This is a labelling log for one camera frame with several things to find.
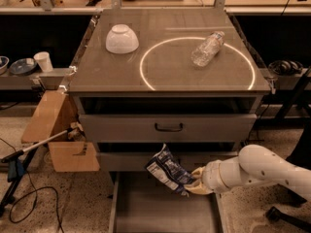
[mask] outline white cup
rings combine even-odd
[[[50,54],[47,51],[40,51],[36,53],[33,58],[37,61],[43,72],[47,73],[52,71]]]

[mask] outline floor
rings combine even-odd
[[[0,110],[0,158],[28,147],[20,137],[29,122],[36,104],[21,103],[6,110]],[[254,144],[263,145],[286,158],[293,150],[302,129],[258,129],[253,130],[250,139]],[[0,168],[0,196],[6,192],[7,170]],[[0,217],[0,232],[61,232],[57,222],[56,209],[63,232],[99,233],[108,232],[112,206],[113,186],[107,174],[99,172],[59,173],[55,172],[49,150],[40,147],[15,193],[16,205],[8,204]],[[36,207],[31,212],[38,189]],[[311,222],[311,204],[301,207],[290,205],[287,190],[279,185],[235,187],[222,194],[227,232],[304,232],[283,220],[269,222],[264,214],[272,206],[280,211]]]

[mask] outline gray tabletop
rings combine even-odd
[[[106,37],[126,24],[139,40],[126,54],[106,50]],[[206,67],[195,67],[191,52],[213,31],[225,44]],[[266,80],[221,9],[105,10],[70,83],[70,92],[269,91]]]

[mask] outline clear bottle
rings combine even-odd
[[[204,42],[191,53],[192,62],[199,67],[206,66],[222,48],[224,44],[224,35],[223,31],[215,31],[207,37]]]

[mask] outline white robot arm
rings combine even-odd
[[[311,201],[311,171],[294,166],[258,145],[248,145],[238,156],[228,160],[209,162],[192,174],[197,180],[185,185],[185,189],[196,194],[222,193],[235,186],[278,183]]]

